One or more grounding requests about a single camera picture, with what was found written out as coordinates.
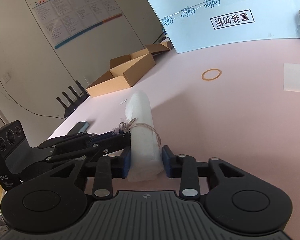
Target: smartphone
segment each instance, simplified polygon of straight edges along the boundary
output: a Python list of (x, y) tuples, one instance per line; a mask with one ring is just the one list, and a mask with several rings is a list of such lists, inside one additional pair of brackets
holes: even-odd
[(72, 129), (67, 133), (67, 135), (84, 132), (88, 127), (89, 123), (87, 121), (76, 123), (75, 126), (72, 127)]

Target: black cable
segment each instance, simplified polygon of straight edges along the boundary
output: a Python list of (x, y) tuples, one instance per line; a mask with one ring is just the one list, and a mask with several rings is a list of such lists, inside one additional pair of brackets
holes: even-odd
[(28, 109), (26, 109), (25, 107), (23, 107), (22, 105), (20, 105), (16, 100), (14, 100), (13, 99), (13, 97), (8, 93), (8, 91), (5, 89), (5, 87), (4, 87), (4, 85), (2, 84), (2, 82), (1, 82), (1, 79), (0, 79), (0, 83), (1, 83), (1, 85), (2, 85), (2, 87), (3, 87), (3, 89), (4, 89), (4, 91), (8, 94), (8, 96), (13, 100), (13, 102), (15, 102), (17, 105), (19, 105), (19, 106), (21, 106), (23, 109), (25, 109), (25, 110), (27, 110), (28, 112), (30, 112), (30, 113), (32, 113), (32, 114), (35, 114), (35, 115), (38, 115), (38, 116), (43, 116), (43, 117), (52, 117), (52, 118), (59, 118), (59, 119), (63, 119), (63, 120), (65, 120), (64, 118), (61, 118), (61, 117), (57, 117), (57, 116), (51, 116), (51, 115), (42, 115), (42, 114), (36, 114), (36, 113), (34, 113), (34, 112), (31, 112), (30, 110), (28, 110)]
[(161, 33), (160, 34), (160, 36), (155, 40), (155, 42), (154, 43), (152, 43), (152, 44), (155, 44), (157, 41), (158, 41), (158, 39), (160, 39), (160, 37), (162, 36), (162, 35), (164, 35), (164, 32), (163, 33)]

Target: table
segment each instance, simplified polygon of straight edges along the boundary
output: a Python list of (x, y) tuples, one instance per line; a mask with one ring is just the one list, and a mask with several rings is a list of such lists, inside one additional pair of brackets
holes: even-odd
[[(136, 90), (147, 93), (154, 127), (173, 153), (197, 161), (219, 157), (281, 188), (292, 199), (285, 232), (300, 240), (300, 93), (283, 90), (283, 64), (300, 64), (300, 39), (248, 41), (156, 57), (134, 87), (88, 98), (51, 137), (87, 120), (89, 133), (111, 131), (124, 118)], [(203, 81), (202, 73), (222, 75)], [(114, 179), (114, 190), (178, 190), (180, 179), (130, 183)], [(201, 178), (201, 193), (208, 191)]]

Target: open cardboard box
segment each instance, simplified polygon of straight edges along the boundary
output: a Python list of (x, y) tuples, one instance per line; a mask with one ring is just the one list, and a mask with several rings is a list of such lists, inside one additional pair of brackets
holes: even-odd
[(92, 97), (135, 85), (154, 65), (152, 55), (171, 50), (171, 41), (147, 45), (146, 49), (110, 60), (110, 70), (87, 87)]

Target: chinese characters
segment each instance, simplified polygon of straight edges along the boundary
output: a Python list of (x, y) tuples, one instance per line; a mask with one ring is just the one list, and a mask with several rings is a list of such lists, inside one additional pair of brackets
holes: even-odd
[(166, 16), (161, 19), (161, 23), (163, 26), (169, 26), (169, 24), (173, 24), (173, 18)]
[(181, 18), (183, 18), (185, 16), (189, 17), (190, 15), (193, 15), (195, 13), (195, 10), (193, 7), (189, 8), (189, 6), (187, 6), (184, 9), (182, 9), (181, 12)]
[(234, 25), (255, 22), (254, 18), (252, 16), (251, 10), (245, 10), (245, 11), (234, 12), (234, 13), (230, 13), (230, 14), (217, 16), (217, 17), (211, 18), (210, 21), (215, 30), (234, 26)]
[(220, 0), (204, 0), (204, 8), (214, 8), (214, 5), (218, 6), (220, 5)]

